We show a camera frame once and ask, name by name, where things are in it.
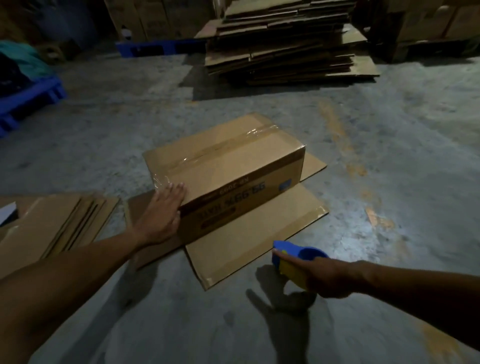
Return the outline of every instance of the packing tape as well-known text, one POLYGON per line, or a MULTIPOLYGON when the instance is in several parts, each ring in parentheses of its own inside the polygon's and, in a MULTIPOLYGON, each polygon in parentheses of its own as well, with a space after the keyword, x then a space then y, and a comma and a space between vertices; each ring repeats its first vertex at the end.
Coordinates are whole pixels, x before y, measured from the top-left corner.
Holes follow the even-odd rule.
POLYGON ((273 248, 274 240, 285 240, 295 235, 297 232, 306 228, 322 216, 328 214, 328 209, 325 206, 318 206, 317 208, 307 212, 305 215, 289 223, 287 226, 272 234, 267 239, 264 239, 260 244, 256 245, 249 251, 243 253, 239 257, 225 264, 220 269, 217 269, 209 277, 203 277, 198 272, 198 276, 203 288, 206 290, 225 279, 229 275, 235 273, 237 270, 255 260, 259 256, 265 254, 273 248))
MULTIPOLYGON (((191 168, 192 165, 203 163, 207 160, 216 158, 224 153, 235 150, 239 147, 245 146, 249 143, 264 138, 268 135, 277 133, 280 131, 280 128, 270 123, 266 123, 265 120, 261 120, 263 126, 252 129, 241 135, 234 136, 230 139, 224 140, 223 142, 216 143, 214 145, 203 148, 191 156, 184 158, 179 158, 171 163, 160 165, 160 169, 164 170, 165 173, 162 175, 153 174, 152 179, 156 189, 163 189, 169 183, 170 179, 168 175, 179 173, 187 168, 191 168)), ((303 144, 299 144, 297 149, 303 148, 303 144)))

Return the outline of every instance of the clear packing tape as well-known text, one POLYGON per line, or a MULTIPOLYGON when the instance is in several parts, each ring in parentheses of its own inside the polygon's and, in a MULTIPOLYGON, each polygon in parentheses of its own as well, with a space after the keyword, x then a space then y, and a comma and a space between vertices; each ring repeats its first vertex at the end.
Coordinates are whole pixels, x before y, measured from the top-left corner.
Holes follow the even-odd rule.
MULTIPOLYGON (((159 163, 159 170, 162 170, 164 172, 152 173, 152 179, 155 189, 164 189, 171 182, 170 178, 168 177, 169 175, 191 168, 192 166, 199 163, 204 163, 207 160, 211 160, 226 152, 245 146, 273 133, 277 133, 280 130, 281 129, 277 125, 272 123, 266 123, 265 125, 252 129, 246 133, 213 144, 206 148, 202 148, 193 153, 192 155, 176 159, 171 163, 159 163)), ((300 149, 301 147, 304 147, 304 145, 299 142, 298 149, 300 149)))

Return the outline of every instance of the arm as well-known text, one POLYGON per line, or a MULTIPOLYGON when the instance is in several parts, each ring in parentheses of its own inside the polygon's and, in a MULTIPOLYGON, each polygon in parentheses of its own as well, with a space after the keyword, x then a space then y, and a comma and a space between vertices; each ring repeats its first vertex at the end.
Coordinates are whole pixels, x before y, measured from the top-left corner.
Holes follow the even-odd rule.
POLYGON ((305 270, 309 290, 325 298, 344 298, 354 292, 367 294, 480 350, 480 277, 366 261, 304 261, 278 251, 274 254, 305 270))
POLYGON ((130 231, 54 258, 0 280, 0 357, 26 363, 53 332, 139 249, 161 243, 180 223, 183 184, 156 192, 130 231))

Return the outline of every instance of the blue logo on box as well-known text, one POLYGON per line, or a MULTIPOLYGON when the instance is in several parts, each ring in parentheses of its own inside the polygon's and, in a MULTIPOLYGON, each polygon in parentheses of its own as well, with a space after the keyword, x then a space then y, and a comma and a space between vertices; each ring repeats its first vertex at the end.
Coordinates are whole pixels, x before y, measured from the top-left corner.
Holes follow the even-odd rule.
POLYGON ((281 184, 278 185, 278 190, 283 191, 286 190, 287 188, 290 187, 292 184, 292 179, 290 178, 289 180, 286 180, 285 182, 282 182, 281 184))

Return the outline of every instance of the blue plastic pallet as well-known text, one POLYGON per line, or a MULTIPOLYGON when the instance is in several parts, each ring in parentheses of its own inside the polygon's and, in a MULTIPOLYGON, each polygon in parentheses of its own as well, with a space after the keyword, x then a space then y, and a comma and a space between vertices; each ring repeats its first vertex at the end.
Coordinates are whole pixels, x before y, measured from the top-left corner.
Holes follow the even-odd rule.
POLYGON ((141 43, 116 42, 115 45, 124 58, 205 53, 205 41, 198 39, 156 40, 141 43))
POLYGON ((50 104, 56 104, 67 97, 61 80, 57 76, 41 78, 30 87, 16 94, 0 98, 0 138, 9 131, 19 128, 19 123, 12 116, 12 111, 19 109, 39 96, 44 96, 50 104))

